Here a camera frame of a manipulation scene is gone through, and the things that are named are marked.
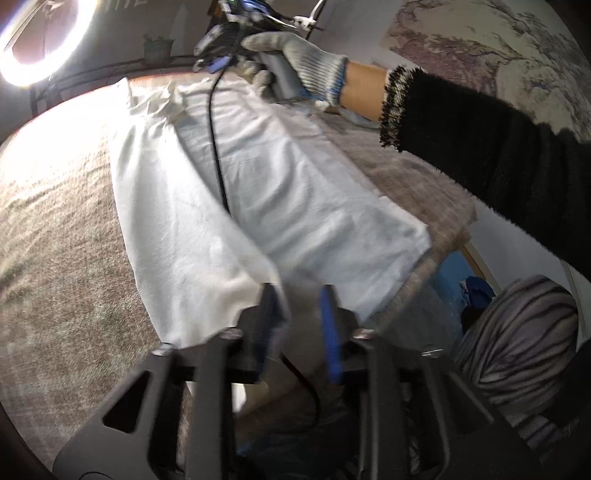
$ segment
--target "black cable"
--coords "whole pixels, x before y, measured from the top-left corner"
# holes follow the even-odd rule
[[[246,33],[246,25],[244,23],[241,23],[240,30],[238,31],[238,33],[236,35],[236,40],[234,42],[234,45],[232,46],[232,51],[230,52],[230,58],[229,58],[228,62],[224,65],[222,70],[220,71],[215,82],[213,83],[213,86],[212,86],[211,90],[209,91],[209,98],[207,101],[207,115],[209,117],[209,136],[210,136],[210,139],[212,142],[213,160],[216,164],[217,183],[219,185],[220,195],[222,197],[222,205],[230,216],[232,216],[232,212],[230,212],[230,206],[228,205],[228,196],[226,194],[226,186],[223,181],[222,165],[220,163],[219,153],[217,151],[216,134],[215,134],[215,129],[213,127],[212,100],[213,100],[213,94],[215,93],[217,85],[219,84],[220,80],[222,79],[224,73],[226,73],[226,71],[228,70],[230,65],[232,65],[232,63],[236,59],[236,52],[238,51],[238,47],[240,46],[240,42],[244,38],[245,33]],[[313,420],[312,424],[306,425],[305,427],[303,427],[302,429],[299,429],[299,430],[294,430],[292,432],[284,432],[286,434],[304,433],[304,432],[316,427],[316,425],[320,421],[320,415],[322,414],[322,405],[320,404],[320,397],[318,396],[318,392],[316,391],[314,386],[304,376],[304,374],[302,374],[302,372],[300,372],[297,369],[297,367],[293,363],[291,363],[291,361],[283,354],[281,355],[281,361],[289,369],[289,371],[295,375],[295,377],[299,380],[299,382],[302,384],[302,386],[310,393],[310,395],[312,396],[312,399],[314,400],[314,420]]]
[[[238,31],[238,33],[236,35],[236,40],[234,41],[234,45],[232,46],[232,50],[230,52],[230,58],[228,59],[228,62],[224,65],[224,67],[222,68],[222,71],[217,76],[216,81],[213,82],[212,89],[209,91],[209,97],[207,99],[207,115],[209,117],[209,137],[212,142],[213,161],[216,164],[217,184],[219,185],[219,188],[220,188],[220,195],[222,197],[222,205],[223,205],[224,209],[228,212],[228,214],[230,214],[230,216],[232,216],[232,213],[230,212],[230,206],[228,205],[228,196],[226,195],[226,186],[223,181],[222,165],[220,163],[219,154],[217,153],[216,134],[215,134],[215,130],[213,128],[212,100],[213,100],[213,94],[217,88],[217,84],[220,83],[220,80],[222,79],[223,74],[226,73],[226,71],[228,70],[230,65],[236,59],[236,52],[238,51],[238,47],[240,46],[240,42],[244,38],[245,33],[246,33],[246,24],[242,22],[240,24],[240,30]]]
[[[308,391],[308,393],[312,397],[312,400],[314,400],[314,420],[312,420],[312,422],[309,425],[305,425],[300,429],[289,430],[287,432],[273,432],[273,434],[295,435],[299,433],[305,433],[316,427],[318,425],[318,422],[320,421],[320,416],[322,415],[322,405],[320,403],[320,397],[318,395],[318,392],[314,388],[314,385],[312,385],[312,383],[310,382],[310,380],[308,380],[304,376],[304,374],[300,372],[293,363],[291,363],[291,360],[289,360],[285,355],[283,355],[283,353],[281,354],[281,362],[283,362],[283,364],[288,368],[288,370],[295,375],[295,377],[300,381],[302,386]]]
[[[115,72],[117,70],[119,70],[119,67],[113,67],[113,70],[111,70],[111,73],[109,73],[109,76],[107,77],[107,81],[105,82],[105,86],[107,86],[109,84],[109,80],[115,74]]]

